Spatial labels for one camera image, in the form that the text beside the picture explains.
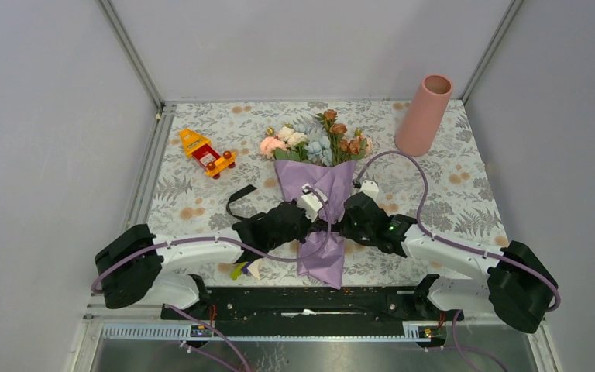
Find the purple paper flower bouquet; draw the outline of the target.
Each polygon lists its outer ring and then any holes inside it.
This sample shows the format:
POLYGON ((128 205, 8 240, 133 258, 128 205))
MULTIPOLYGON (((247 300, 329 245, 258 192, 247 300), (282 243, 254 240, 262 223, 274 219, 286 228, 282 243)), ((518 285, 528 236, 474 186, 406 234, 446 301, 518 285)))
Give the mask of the purple paper flower bouquet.
POLYGON ((273 161, 286 201, 315 190, 316 201, 325 202, 315 217, 313 232, 299 247, 299 275, 341 288, 345 240, 335 228, 352 193, 356 165, 371 154, 372 146, 368 136, 359 129, 348 129, 332 108, 269 129, 261 140, 260 154, 273 161))

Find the black ribbon with gold letters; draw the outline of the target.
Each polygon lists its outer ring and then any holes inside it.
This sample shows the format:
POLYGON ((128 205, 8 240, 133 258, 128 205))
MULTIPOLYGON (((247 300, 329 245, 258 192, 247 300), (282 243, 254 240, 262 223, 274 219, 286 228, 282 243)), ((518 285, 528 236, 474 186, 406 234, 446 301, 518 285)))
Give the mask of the black ribbon with gold letters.
POLYGON ((232 216, 233 218, 242 221, 245 220, 246 217, 243 217, 241 215, 237 215, 235 214, 232 210, 231 210, 231 204, 234 202, 237 202, 238 200, 240 200, 241 198, 246 197, 247 195, 253 193, 255 190, 257 189, 256 186, 248 184, 247 186, 245 186, 244 188, 239 189, 238 191, 234 192, 233 194, 231 194, 229 196, 228 201, 225 204, 225 210, 226 212, 232 216))

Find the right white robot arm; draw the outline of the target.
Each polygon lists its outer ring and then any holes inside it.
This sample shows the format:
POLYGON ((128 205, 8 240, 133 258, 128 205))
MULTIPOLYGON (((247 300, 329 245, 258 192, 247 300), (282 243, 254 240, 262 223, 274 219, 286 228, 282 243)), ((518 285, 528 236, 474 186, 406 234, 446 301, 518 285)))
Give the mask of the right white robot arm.
POLYGON ((423 232, 416 219, 388 215, 359 192, 344 203, 342 234, 387 254, 432 261, 463 275, 452 279, 429 274, 414 291, 413 307, 423 319, 445 312, 496 315, 524 333, 537 330, 555 297, 557 283, 531 249, 516 241, 506 247, 478 244, 473 251, 457 242, 423 232))

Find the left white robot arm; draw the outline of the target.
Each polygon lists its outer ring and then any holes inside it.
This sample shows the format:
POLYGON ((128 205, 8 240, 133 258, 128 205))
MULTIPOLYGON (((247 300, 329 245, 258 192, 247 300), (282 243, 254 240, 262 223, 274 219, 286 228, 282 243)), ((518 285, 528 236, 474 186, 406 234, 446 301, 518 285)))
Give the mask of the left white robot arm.
POLYGON ((198 319, 207 313, 210 300, 195 277, 176 276, 175 270, 268 258, 285 243, 304 241, 321 209, 319 201, 283 201, 227 229, 180 237, 158 236, 146 224, 135 225, 96 254, 98 278, 92 291, 103 296, 109 309, 149 300, 177 306, 198 319))

